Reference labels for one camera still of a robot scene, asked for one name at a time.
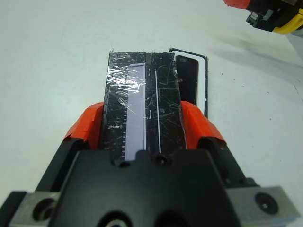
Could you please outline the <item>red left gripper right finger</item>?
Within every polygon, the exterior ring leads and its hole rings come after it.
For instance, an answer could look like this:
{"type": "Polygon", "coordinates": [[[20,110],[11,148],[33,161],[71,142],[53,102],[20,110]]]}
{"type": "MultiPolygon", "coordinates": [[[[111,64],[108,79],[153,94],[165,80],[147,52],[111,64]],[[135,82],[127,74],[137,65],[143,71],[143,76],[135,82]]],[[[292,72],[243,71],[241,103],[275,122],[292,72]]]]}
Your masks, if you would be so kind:
{"type": "Polygon", "coordinates": [[[209,151],[216,169],[227,188],[256,187],[247,178],[230,152],[227,142],[216,126],[194,104],[182,101],[182,116],[188,149],[209,151]]]}

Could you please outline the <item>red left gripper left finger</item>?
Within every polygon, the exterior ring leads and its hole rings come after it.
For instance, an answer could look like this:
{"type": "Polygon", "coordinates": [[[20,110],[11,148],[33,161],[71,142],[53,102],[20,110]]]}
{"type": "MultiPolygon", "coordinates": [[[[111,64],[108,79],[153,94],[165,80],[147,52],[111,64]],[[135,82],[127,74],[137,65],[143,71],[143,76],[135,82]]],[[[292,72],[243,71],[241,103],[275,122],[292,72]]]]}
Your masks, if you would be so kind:
{"type": "Polygon", "coordinates": [[[36,191],[59,192],[78,151],[98,149],[103,108],[103,102],[89,106],[70,127],[43,174],[36,191]]]}

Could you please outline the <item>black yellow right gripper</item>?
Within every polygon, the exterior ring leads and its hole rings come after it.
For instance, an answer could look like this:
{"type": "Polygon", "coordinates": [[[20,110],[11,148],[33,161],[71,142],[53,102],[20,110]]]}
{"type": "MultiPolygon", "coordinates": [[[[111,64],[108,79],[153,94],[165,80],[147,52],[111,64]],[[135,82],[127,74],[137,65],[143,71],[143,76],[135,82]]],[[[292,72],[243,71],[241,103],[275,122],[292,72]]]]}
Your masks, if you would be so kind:
{"type": "Polygon", "coordinates": [[[223,0],[234,8],[250,12],[246,22],[252,27],[278,34],[290,34],[303,28],[302,0],[223,0]]]}

